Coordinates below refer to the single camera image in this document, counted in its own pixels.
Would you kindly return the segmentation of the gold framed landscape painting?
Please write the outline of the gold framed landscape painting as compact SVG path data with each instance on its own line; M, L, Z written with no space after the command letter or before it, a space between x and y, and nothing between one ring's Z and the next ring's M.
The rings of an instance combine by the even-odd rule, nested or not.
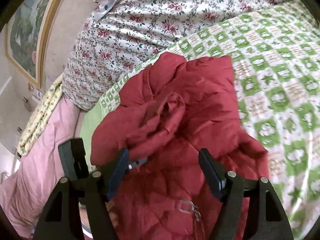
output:
M5 28L7 59L36 88L43 83L44 56L62 0L24 0Z

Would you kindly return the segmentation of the green checkered bed sheet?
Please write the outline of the green checkered bed sheet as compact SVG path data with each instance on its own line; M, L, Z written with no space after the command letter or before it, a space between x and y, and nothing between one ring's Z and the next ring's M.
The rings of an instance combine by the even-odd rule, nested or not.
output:
M319 218L319 27L294 0L242 14L188 36L165 53L194 61L231 58L242 128L267 150L267 177L288 216L294 239L305 239ZM115 83L98 101L120 105L127 81L149 60Z

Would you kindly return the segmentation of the red puffer jacket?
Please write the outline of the red puffer jacket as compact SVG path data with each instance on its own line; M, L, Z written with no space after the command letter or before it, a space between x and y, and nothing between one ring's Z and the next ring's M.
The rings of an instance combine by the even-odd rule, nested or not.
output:
M162 54L120 90L92 137L91 164L121 148L145 163L114 198L120 239L207 239L220 212L199 166L206 148L247 179L268 175L267 150L241 126L231 58Z

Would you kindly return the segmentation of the rose floral folded quilt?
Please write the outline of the rose floral folded quilt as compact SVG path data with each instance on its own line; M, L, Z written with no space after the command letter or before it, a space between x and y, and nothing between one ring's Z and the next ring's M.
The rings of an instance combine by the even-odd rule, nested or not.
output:
M99 22L93 12L69 54L62 88L89 111L133 68L203 28L290 0L121 0Z

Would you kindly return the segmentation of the yellow floral folded cloth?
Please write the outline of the yellow floral folded cloth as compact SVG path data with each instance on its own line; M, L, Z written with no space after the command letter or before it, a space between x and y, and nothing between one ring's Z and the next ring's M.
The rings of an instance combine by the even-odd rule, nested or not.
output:
M62 80L63 73L49 87L33 111L16 147L19 155L26 156L44 132L55 107L62 97Z

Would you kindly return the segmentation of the pink blanket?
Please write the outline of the pink blanket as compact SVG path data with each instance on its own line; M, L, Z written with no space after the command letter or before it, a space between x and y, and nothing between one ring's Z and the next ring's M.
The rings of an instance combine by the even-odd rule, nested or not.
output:
M31 238L43 207L64 176L58 146L74 137L79 115L80 108L62 96L18 170L1 184L1 207L23 238Z

